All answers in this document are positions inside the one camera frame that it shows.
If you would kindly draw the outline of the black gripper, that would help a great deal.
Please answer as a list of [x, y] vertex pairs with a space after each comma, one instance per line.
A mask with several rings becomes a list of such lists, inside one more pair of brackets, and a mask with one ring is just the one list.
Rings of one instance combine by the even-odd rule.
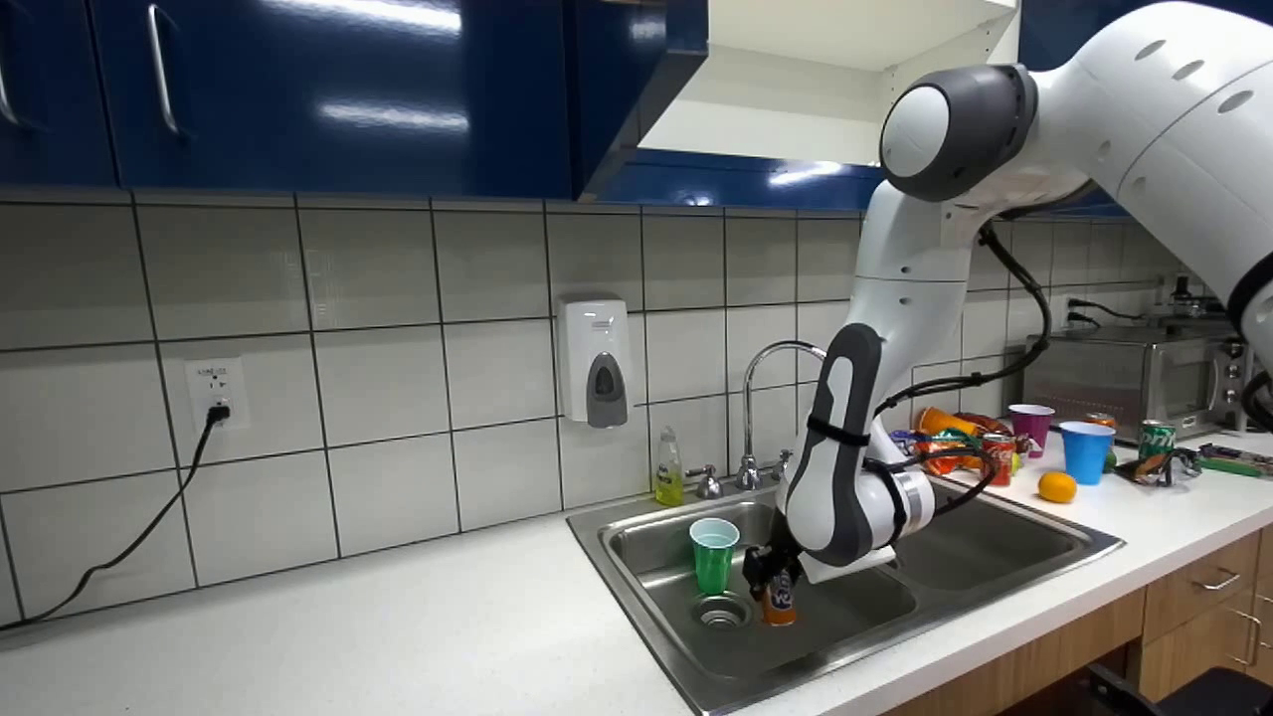
[[778, 587], [782, 613], [801, 618], [801, 597], [808, 587], [808, 577], [801, 570], [801, 540], [782, 523], [770, 524], [764, 544], [744, 549], [744, 585], [759, 609], [759, 622], [766, 622], [766, 585], [782, 585]]

